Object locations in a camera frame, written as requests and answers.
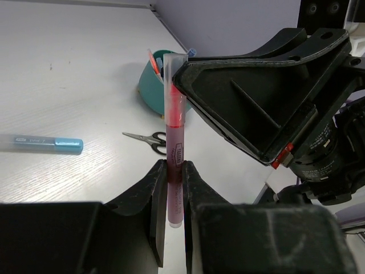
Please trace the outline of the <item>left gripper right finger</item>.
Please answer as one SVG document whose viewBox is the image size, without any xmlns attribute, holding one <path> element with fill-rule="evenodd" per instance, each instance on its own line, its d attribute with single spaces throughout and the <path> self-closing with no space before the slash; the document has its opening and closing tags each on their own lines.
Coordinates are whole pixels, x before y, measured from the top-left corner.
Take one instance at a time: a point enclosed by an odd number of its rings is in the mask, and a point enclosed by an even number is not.
<svg viewBox="0 0 365 274">
<path fill-rule="evenodd" d="M 231 204 L 182 166 L 188 273 L 357 273 L 334 216 L 311 204 Z"/>
</svg>

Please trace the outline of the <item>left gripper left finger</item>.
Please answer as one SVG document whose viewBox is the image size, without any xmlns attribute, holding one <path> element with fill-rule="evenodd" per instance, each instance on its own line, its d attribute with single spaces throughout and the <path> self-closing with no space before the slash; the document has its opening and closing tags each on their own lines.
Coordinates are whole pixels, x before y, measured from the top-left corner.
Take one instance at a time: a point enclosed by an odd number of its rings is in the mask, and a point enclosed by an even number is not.
<svg viewBox="0 0 365 274">
<path fill-rule="evenodd" d="M 158 273 L 167 164 L 108 203 L 1 204 L 2 273 Z"/>
</svg>

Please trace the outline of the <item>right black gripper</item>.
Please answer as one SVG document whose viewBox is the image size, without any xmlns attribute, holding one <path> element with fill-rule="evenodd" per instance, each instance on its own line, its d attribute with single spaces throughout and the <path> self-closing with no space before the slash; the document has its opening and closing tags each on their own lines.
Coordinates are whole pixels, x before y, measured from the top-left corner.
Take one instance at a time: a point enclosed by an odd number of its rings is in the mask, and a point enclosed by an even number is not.
<svg viewBox="0 0 365 274">
<path fill-rule="evenodd" d="M 285 166 L 300 184 L 283 203 L 351 200 L 364 186 L 364 58 L 348 57 L 344 29 L 283 29 L 243 56 L 193 58 L 173 77 L 200 117 L 265 166 Z"/>
</svg>

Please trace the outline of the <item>purple pen red tip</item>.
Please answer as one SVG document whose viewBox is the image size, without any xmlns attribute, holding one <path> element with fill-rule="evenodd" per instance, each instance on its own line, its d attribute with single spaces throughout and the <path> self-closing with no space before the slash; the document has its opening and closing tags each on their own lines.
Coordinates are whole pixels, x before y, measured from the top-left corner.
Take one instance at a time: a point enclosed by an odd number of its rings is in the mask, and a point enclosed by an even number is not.
<svg viewBox="0 0 365 274">
<path fill-rule="evenodd" d="M 168 120 L 167 165 L 168 165 L 168 221 L 172 228 L 182 225 L 184 217 L 182 164 L 184 161 L 184 124 L 186 99 L 182 95 L 171 97 L 166 112 Z"/>
</svg>

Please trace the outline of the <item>black handled scissors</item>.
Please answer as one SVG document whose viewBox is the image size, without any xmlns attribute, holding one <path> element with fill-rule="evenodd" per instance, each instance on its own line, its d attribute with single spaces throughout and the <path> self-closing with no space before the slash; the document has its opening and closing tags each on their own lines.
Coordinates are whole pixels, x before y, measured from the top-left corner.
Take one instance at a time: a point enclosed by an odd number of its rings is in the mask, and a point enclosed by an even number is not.
<svg viewBox="0 0 365 274">
<path fill-rule="evenodd" d="M 166 155 L 165 151 L 160 150 L 161 148 L 166 149 L 166 133 L 165 132 L 161 132 L 161 131 L 154 132 L 150 136 L 132 134 L 132 133 L 127 133 L 127 132 L 124 132 L 123 135 L 128 136 L 133 139 L 137 139 L 137 140 L 146 142 L 149 144 L 149 146 L 155 153 L 162 155 L 162 156 Z"/>
</svg>

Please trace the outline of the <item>orange thin pen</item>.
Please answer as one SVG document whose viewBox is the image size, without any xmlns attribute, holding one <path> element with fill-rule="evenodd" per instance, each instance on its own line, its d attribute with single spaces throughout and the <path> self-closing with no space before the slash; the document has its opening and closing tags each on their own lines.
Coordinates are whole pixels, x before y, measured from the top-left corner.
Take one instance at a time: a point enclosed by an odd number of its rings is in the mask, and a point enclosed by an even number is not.
<svg viewBox="0 0 365 274">
<path fill-rule="evenodd" d="M 158 68 L 157 62 L 156 62 L 151 50 L 148 49 L 147 52 L 148 52 L 148 56 L 149 56 L 149 62 L 151 64 L 152 68 L 153 68 L 154 73 L 156 74 L 159 81 L 162 81 L 162 78 L 161 78 L 161 75 L 160 75 L 160 70 Z"/>
</svg>

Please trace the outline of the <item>blue highlighter marker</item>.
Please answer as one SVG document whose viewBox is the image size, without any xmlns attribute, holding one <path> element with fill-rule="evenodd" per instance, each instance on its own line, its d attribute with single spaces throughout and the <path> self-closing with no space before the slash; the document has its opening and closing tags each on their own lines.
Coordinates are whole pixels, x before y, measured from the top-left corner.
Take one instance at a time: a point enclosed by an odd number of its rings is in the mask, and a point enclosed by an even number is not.
<svg viewBox="0 0 365 274">
<path fill-rule="evenodd" d="M 84 143 L 81 139 L 29 135 L 1 135 L 1 152 L 32 152 L 79 155 Z"/>
</svg>

